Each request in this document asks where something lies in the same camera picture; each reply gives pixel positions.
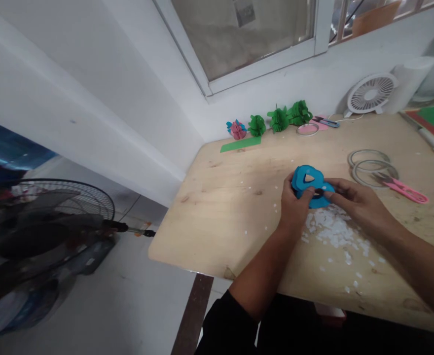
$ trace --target pink paper craft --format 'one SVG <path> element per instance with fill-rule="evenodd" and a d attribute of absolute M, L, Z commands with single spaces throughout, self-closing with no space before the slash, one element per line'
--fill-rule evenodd
<path fill-rule="evenodd" d="M 237 122 L 232 123 L 232 128 L 230 129 L 230 134 L 236 141 L 242 139 L 247 135 L 247 132 L 242 130 L 242 127 L 237 124 Z"/>
<path fill-rule="evenodd" d="M 316 122 L 314 120 L 310 120 L 309 123 L 314 123 L 314 124 L 318 125 L 319 131 L 325 131 L 326 129 L 329 129 L 329 126 L 326 126 L 326 125 L 319 123 L 319 122 Z M 308 126 L 308 127 L 301 128 L 299 131 L 301 133 L 312 133 L 312 132 L 314 132 L 314 130 L 315 130 L 314 127 Z"/>

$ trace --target left hand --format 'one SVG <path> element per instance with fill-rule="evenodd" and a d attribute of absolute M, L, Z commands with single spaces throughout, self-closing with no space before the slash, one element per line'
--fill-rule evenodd
<path fill-rule="evenodd" d="M 278 229 L 283 229 L 300 238 L 306 223 L 309 202 L 311 202 L 315 190 L 312 186 L 309 187 L 298 200 L 291 188 L 293 175 L 294 172 L 289 174 L 284 181 L 283 193 L 281 194 L 281 218 Z"/>

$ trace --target pink scissors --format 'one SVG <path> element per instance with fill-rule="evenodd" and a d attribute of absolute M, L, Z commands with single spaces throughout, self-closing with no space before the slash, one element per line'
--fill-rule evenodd
<path fill-rule="evenodd" d="M 396 192 L 399 192 L 401 195 L 406 196 L 411 201 L 414 201 L 419 204 L 426 204 L 429 202 L 429 199 L 423 194 L 414 191 L 409 186 L 406 186 L 402 182 L 393 179 L 392 177 L 384 174 L 384 173 L 373 173 L 373 175 L 380 180 L 381 183 L 387 185 L 390 189 L 393 189 Z"/>

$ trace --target green paper craft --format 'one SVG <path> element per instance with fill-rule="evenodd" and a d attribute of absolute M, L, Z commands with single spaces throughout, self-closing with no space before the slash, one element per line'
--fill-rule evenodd
<path fill-rule="evenodd" d="M 276 110 L 268 112 L 267 115 L 271 117 L 270 126 L 273 128 L 273 133 L 282 132 L 289 126 L 289 119 L 286 116 L 286 106 L 280 109 L 276 106 Z"/>
<path fill-rule="evenodd" d="M 266 125 L 265 120 L 263 117 L 256 115 L 256 116 L 250 116 L 252 120 L 249 122 L 248 127 L 249 131 L 254 137 L 261 137 L 263 133 L 266 132 Z"/>
<path fill-rule="evenodd" d="M 253 137 L 248 139 L 239 140 L 236 142 L 232 142 L 229 144 L 224 144 L 220 149 L 221 153 L 224 153 L 229 150 L 242 149 L 248 146 L 261 144 L 261 137 Z"/>
<path fill-rule="evenodd" d="M 302 126 L 312 119 L 312 113 L 309 112 L 304 100 L 294 103 L 288 110 L 288 121 L 295 126 Z"/>

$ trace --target hand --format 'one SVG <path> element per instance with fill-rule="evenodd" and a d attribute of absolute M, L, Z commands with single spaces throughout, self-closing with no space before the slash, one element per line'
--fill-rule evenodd
<path fill-rule="evenodd" d="M 404 228 L 371 188 L 342 178 L 326 178 L 325 181 L 330 183 L 337 193 L 326 191 L 324 197 L 343 208 L 371 237 L 388 235 L 397 228 Z"/>
<path fill-rule="evenodd" d="M 293 175 L 294 172 L 289 174 L 284 181 L 283 193 L 281 194 L 281 218 L 278 229 L 295 234 L 299 238 L 306 222 L 309 202 L 311 202 L 315 190 L 313 187 L 309 187 L 298 200 L 291 188 Z"/>

